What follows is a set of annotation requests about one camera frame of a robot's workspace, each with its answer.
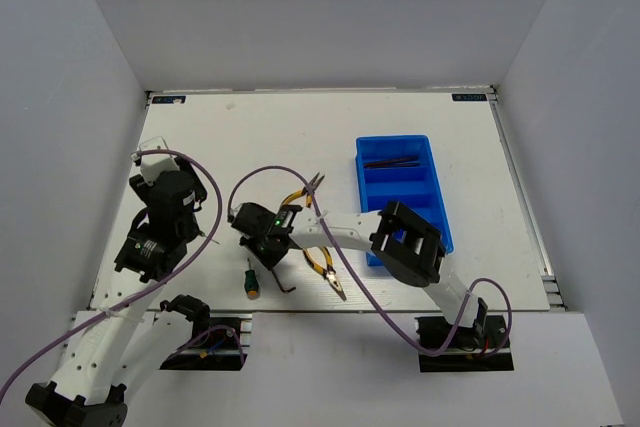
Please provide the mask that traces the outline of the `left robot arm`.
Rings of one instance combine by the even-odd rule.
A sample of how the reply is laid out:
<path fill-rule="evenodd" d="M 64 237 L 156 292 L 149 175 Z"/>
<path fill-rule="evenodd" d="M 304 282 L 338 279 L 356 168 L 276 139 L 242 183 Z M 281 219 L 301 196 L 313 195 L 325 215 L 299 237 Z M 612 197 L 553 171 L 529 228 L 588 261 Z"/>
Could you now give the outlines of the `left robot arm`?
<path fill-rule="evenodd" d="M 199 346 L 211 334 L 205 304 L 179 296 L 167 313 L 131 340 L 163 283 L 202 231 L 195 214 L 207 192 L 193 165 L 162 152 L 135 160 L 130 187 L 143 202 L 115 258 L 99 321 L 85 327 L 69 358 L 46 383 L 35 383 L 26 404 L 50 426 L 120 426 L 143 379 L 180 342 Z"/>

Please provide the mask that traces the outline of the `dark hex key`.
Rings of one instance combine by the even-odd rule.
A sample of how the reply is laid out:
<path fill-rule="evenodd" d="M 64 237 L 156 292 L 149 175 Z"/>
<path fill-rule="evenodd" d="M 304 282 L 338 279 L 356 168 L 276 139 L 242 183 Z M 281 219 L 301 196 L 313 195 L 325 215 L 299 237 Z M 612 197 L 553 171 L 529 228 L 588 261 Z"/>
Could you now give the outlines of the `dark hex key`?
<path fill-rule="evenodd" d="M 399 157 L 399 158 L 379 159 L 379 160 L 370 161 L 370 162 L 366 162 L 366 163 L 398 162 L 398 161 L 399 162 L 419 162 L 419 157 L 416 156 L 416 155 L 414 155 L 414 156 L 405 156 L 405 157 Z"/>
<path fill-rule="evenodd" d="M 275 282 L 276 286 L 278 287 L 278 289 L 280 290 L 281 293 L 289 294 L 289 293 L 292 293 L 292 292 L 294 292 L 296 290 L 296 286 L 287 286 L 282 282 L 282 280 L 280 279 L 280 276 L 276 272 L 276 269 L 272 269 L 270 271 L 270 273 L 271 273 L 271 276 L 274 279 L 274 282 Z"/>
<path fill-rule="evenodd" d="M 377 162 L 363 164 L 363 169 L 415 168 L 420 166 L 419 162 Z"/>

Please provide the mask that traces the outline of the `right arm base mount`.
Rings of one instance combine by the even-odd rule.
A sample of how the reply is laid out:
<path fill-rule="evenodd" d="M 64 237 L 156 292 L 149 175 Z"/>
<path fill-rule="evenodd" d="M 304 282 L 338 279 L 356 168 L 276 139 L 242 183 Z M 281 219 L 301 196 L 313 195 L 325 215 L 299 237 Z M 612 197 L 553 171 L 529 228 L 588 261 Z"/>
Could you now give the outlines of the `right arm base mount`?
<path fill-rule="evenodd" d="M 441 316 L 416 317 L 415 324 L 419 344 L 430 350 L 439 348 L 450 331 L 450 325 Z M 489 354 L 498 347 L 505 333 L 506 321 L 500 315 L 487 317 L 484 333 L 479 340 L 467 330 L 459 328 L 441 356 L 418 355 L 419 370 L 421 373 L 513 371 L 514 362 L 509 340 L 497 354 L 489 357 Z"/>

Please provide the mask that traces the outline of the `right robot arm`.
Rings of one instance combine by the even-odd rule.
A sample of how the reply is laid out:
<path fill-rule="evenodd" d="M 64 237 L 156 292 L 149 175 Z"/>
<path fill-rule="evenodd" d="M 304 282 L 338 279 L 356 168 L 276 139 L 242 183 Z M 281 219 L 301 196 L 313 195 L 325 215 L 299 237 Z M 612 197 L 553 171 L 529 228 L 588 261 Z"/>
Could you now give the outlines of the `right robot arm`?
<path fill-rule="evenodd" d="M 228 216 L 247 248 L 267 269 L 291 250 L 320 247 L 375 256 L 397 281 L 421 288 L 451 325 L 461 344 L 479 344 L 488 332 L 487 305 L 457 273 L 443 265 L 447 255 L 440 231 L 399 201 L 380 211 L 318 215 L 310 207 L 284 205 L 272 212 L 245 202 Z"/>

